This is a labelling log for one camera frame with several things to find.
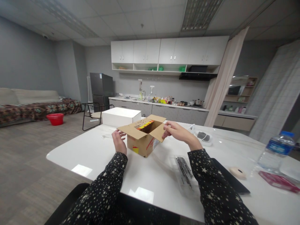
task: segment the cardboard box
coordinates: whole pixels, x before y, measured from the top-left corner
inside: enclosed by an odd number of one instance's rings
[[[159,142],[163,142],[162,135],[166,118],[150,115],[127,126],[119,127],[127,134],[127,147],[137,154],[147,158]]]
[[[140,119],[140,110],[115,107],[102,112],[102,123],[112,127],[125,126]]]

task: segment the light fixture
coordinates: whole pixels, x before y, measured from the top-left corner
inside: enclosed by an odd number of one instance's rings
[[[50,13],[84,38],[98,38],[87,25],[66,9],[58,0],[31,0],[33,3]]]
[[[223,0],[187,0],[181,31],[206,30]]]

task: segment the red packaging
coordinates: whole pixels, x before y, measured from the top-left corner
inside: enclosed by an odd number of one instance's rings
[[[288,191],[292,191],[292,192],[295,192],[295,193],[298,193],[300,191],[300,189],[296,185],[289,182],[286,178],[284,178],[282,176],[267,173],[267,172],[263,172],[263,171],[259,171],[258,174],[265,181],[267,181],[268,184],[270,184],[274,187],[281,188],[281,189],[288,190]]]

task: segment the white curtain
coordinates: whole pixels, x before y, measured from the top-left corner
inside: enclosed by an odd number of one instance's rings
[[[278,135],[299,93],[300,40],[277,50],[247,105],[247,114],[258,116],[249,136],[267,144]]]
[[[213,124],[215,123],[226,93],[228,92],[248,29],[249,27],[243,29],[227,44],[218,76],[214,81],[213,88],[208,90],[207,96],[205,97],[205,99],[208,99],[208,103],[205,104],[205,106],[209,109],[204,124],[206,127],[213,127]]]

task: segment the black star-patterned sleeve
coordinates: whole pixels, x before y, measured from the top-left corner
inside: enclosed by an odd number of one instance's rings
[[[199,183],[205,224],[258,224],[239,194],[212,164],[205,149],[188,152],[188,157]]]
[[[116,152],[105,170],[79,197],[63,225],[101,224],[121,190],[127,156]]]

